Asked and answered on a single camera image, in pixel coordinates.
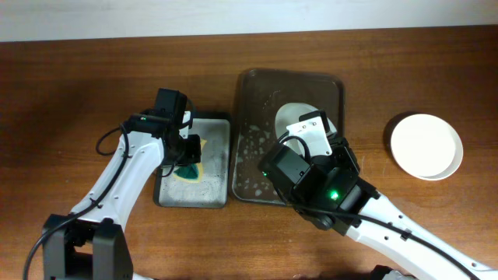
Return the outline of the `green and yellow sponge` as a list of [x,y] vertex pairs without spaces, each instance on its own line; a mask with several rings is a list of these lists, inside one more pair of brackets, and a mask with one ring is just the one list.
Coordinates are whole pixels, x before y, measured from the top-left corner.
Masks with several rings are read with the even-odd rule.
[[202,162],[190,164],[188,166],[178,167],[173,172],[173,177],[189,184],[200,183],[204,175]]

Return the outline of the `white plate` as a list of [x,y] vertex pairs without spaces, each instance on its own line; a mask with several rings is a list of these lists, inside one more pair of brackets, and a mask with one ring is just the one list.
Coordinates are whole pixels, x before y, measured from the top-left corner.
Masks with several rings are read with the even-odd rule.
[[294,124],[300,121],[300,116],[318,110],[306,103],[288,103],[280,107],[275,116],[275,134],[277,138],[289,132],[286,129],[287,125]]
[[464,149],[458,133],[449,127],[436,137],[434,145],[424,138],[423,144],[410,156],[404,170],[421,180],[443,180],[453,175],[460,167]]
[[395,162],[421,180],[447,178],[463,159],[458,133],[446,121],[430,114],[412,114],[400,120],[389,144]]

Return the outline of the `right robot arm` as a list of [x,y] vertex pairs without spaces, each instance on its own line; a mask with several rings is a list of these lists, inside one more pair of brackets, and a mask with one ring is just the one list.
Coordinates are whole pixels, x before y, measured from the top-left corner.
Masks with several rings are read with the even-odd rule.
[[359,175],[345,138],[314,156],[283,136],[258,164],[277,195],[316,228],[337,233],[393,260],[417,279],[495,279],[497,271],[454,249],[396,208]]

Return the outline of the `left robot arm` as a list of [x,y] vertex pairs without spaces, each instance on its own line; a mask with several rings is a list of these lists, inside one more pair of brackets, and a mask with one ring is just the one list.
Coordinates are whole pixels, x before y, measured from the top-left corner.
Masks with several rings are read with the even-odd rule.
[[201,140],[189,135],[192,102],[159,89],[153,107],[120,123],[117,148],[88,194],[67,215],[49,216],[34,248],[46,279],[139,279],[125,239],[132,209],[152,174],[198,163]]

